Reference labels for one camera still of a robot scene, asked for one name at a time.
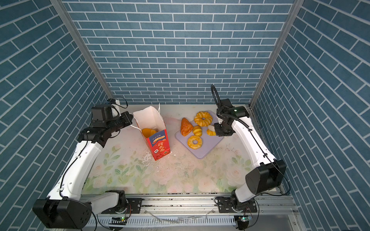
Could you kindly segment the round striped fake bun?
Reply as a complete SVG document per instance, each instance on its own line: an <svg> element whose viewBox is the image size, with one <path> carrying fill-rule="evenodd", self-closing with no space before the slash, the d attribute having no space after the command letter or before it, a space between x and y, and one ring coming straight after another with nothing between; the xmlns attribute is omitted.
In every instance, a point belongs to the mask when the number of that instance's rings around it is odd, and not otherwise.
<svg viewBox="0 0 370 231"><path fill-rule="evenodd" d="M207 129L207 134L209 135L209 136L216 136L216 132L215 131L212 131L212 130L210 130L210 129Z"/></svg>

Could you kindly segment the oval golden fake bread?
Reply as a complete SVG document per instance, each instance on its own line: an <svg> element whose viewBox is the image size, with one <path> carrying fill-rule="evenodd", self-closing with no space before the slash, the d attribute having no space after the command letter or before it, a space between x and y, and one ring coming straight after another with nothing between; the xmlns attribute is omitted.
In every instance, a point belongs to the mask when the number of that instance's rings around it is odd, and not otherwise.
<svg viewBox="0 0 370 231"><path fill-rule="evenodd" d="M157 131L154 129L148 129L148 128L142 129L142 134L146 139L153 136L156 133Z"/></svg>

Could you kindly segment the red white paper bag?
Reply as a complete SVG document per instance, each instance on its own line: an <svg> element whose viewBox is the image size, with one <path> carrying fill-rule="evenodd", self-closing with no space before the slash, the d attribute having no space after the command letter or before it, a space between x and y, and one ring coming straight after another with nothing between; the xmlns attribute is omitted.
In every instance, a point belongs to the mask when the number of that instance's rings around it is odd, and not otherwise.
<svg viewBox="0 0 370 231"><path fill-rule="evenodd" d="M149 106L143 110L133 112L134 119L145 143L147 144L155 161L171 152L169 136L163 117L161 105L158 108Z"/></svg>

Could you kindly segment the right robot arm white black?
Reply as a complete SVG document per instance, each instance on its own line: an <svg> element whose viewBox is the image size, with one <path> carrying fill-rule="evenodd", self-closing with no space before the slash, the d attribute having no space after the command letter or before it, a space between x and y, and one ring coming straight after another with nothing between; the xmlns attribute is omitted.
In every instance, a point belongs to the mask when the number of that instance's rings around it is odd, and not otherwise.
<svg viewBox="0 0 370 231"><path fill-rule="evenodd" d="M231 193L232 208L245 211L249 202L271 189L281 185L285 179L286 164L276 160L255 131L250 115L245 107L235 107L230 100L215 99L216 115L222 120L214 124L217 136L226 137L237 134L247 150L252 170L245 175L242 185Z"/></svg>

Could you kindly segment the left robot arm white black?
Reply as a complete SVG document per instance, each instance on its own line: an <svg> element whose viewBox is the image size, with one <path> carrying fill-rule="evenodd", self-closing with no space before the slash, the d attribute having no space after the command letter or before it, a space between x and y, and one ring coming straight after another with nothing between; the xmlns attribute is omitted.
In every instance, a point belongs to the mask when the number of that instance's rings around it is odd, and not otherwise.
<svg viewBox="0 0 370 231"><path fill-rule="evenodd" d="M93 164L112 134L131 126L134 116L110 104L91 108L92 119L78 135L78 143L61 178L44 199L38 199L33 212L49 229L76 229L86 226L91 217L108 209L126 212L124 191L108 191L91 201L82 202L82 190Z"/></svg>

